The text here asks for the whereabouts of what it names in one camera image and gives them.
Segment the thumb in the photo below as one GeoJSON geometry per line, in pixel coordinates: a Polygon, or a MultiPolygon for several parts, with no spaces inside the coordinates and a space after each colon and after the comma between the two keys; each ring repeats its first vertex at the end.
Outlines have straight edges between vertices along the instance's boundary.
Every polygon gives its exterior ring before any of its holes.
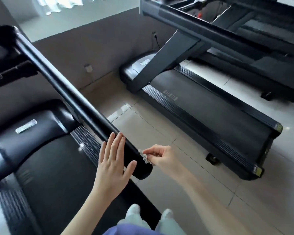
{"type": "Polygon", "coordinates": [[[152,154],[147,154],[147,160],[152,164],[157,165],[160,160],[160,157],[154,156],[152,154]]]}
{"type": "Polygon", "coordinates": [[[133,174],[135,168],[136,168],[137,162],[136,161],[131,161],[129,165],[127,166],[125,172],[124,172],[124,177],[126,180],[129,180],[131,175],[133,174]]]}

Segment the window sill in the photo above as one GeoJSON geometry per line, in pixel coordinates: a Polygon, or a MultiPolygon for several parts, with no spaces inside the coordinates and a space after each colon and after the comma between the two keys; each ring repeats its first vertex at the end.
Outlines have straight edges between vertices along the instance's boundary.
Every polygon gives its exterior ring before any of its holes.
{"type": "Polygon", "coordinates": [[[84,6],[63,8],[49,16],[37,17],[20,27],[31,42],[47,38],[139,6],[139,0],[95,0],[84,6]]]}

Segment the purple shirt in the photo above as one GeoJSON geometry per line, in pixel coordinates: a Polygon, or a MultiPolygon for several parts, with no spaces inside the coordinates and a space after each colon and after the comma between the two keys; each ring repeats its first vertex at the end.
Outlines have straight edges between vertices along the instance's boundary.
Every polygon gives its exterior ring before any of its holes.
{"type": "Polygon", "coordinates": [[[151,229],[125,223],[109,228],[103,235],[163,235],[151,229]]]}

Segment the treadmill foot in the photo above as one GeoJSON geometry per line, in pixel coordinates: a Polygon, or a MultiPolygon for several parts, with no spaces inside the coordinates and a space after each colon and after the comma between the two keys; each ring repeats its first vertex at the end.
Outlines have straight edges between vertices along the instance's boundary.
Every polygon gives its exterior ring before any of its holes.
{"type": "Polygon", "coordinates": [[[271,100],[273,100],[273,94],[272,94],[272,92],[263,92],[261,94],[261,98],[263,98],[267,101],[271,101],[271,100]]]}
{"type": "Polygon", "coordinates": [[[207,155],[206,160],[214,166],[220,163],[219,159],[213,156],[211,153],[207,155]]]}

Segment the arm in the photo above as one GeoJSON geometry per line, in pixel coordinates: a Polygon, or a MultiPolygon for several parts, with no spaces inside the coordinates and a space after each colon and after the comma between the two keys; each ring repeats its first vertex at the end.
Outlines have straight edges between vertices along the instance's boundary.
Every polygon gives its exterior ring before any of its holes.
{"type": "Polygon", "coordinates": [[[182,186],[211,235],[252,235],[175,157],[170,146],[154,145],[143,151],[153,164],[182,186]]]}
{"type": "Polygon", "coordinates": [[[61,235],[91,234],[110,203],[125,188],[137,162],[130,162],[126,171],[123,171],[124,145],[125,137],[122,133],[119,133],[116,138],[112,133],[108,142],[103,142],[94,187],[61,235]]]}

